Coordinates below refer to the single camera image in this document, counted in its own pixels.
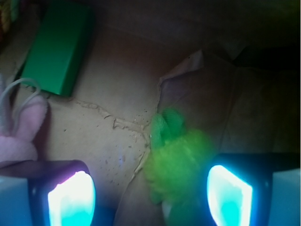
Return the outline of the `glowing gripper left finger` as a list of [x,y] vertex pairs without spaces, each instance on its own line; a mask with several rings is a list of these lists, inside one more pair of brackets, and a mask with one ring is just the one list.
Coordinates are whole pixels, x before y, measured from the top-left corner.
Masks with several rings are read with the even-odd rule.
[[89,226],[95,200],[95,184],[83,161],[0,165],[2,226]]

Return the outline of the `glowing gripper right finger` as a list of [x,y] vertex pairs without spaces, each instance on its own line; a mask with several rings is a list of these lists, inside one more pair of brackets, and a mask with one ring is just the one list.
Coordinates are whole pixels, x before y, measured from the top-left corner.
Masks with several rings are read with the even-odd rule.
[[216,226],[299,226],[299,154],[219,154],[207,176]]

